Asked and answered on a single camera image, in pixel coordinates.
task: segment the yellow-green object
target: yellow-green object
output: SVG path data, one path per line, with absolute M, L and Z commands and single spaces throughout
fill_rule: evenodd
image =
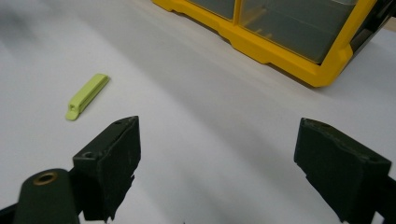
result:
M 85 107 L 95 98 L 95 96 L 107 84 L 110 78 L 106 75 L 96 74 L 79 90 L 69 101 L 66 119 L 75 120 Z
M 216 30 L 259 63 L 330 85 L 390 18 L 392 0 L 152 0 Z

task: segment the transparent compartment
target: transparent compartment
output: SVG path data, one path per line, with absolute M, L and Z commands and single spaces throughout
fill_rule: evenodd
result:
M 242 0 L 240 25 L 322 63 L 357 0 Z
M 235 0 L 189 0 L 200 7 L 220 15 L 228 20 L 233 19 Z

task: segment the yellow plastic stick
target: yellow plastic stick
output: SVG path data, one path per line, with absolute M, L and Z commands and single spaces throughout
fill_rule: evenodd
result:
M 66 119 L 75 120 L 85 107 L 95 98 L 95 96 L 107 84 L 110 78 L 106 75 L 96 74 L 79 90 L 69 101 Z

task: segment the white table surface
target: white table surface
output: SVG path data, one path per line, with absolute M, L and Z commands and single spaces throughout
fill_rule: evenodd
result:
M 396 162 L 395 71 L 387 30 L 330 87 L 309 89 L 149 0 L 1 1 L 0 207 L 138 115 L 142 161 L 114 223 L 339 223 L 293 162 L 300 118 Z M 110 82 L 67 121 L 96 73 Z

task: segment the yellow storage box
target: yellow storage box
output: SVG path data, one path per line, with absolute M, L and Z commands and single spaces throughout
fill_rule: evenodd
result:
M 152 1 L 314 87 L 330 85 L 396 10 L 396 0 Z

